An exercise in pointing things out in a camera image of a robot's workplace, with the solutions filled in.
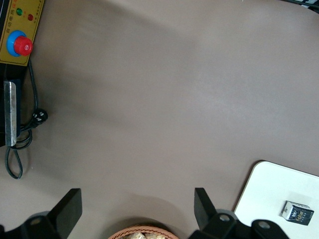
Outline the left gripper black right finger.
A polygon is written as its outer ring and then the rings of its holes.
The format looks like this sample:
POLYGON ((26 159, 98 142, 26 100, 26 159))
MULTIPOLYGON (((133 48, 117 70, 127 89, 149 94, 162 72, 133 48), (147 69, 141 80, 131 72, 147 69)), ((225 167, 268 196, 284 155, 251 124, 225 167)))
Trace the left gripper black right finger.
POLYGON ((232 234, 237 224, 232 212, 215 208, 204 188, 194 190, 194 215, 206 234, 232 234))

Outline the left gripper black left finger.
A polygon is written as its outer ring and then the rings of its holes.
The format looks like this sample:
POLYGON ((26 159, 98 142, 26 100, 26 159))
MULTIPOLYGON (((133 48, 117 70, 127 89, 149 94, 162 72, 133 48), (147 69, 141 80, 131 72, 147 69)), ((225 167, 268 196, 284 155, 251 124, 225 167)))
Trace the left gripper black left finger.
POLYGON ((28 239, 66 239, 82 215, 81 189, 73 188, 46 215, 26 222, 28 239))

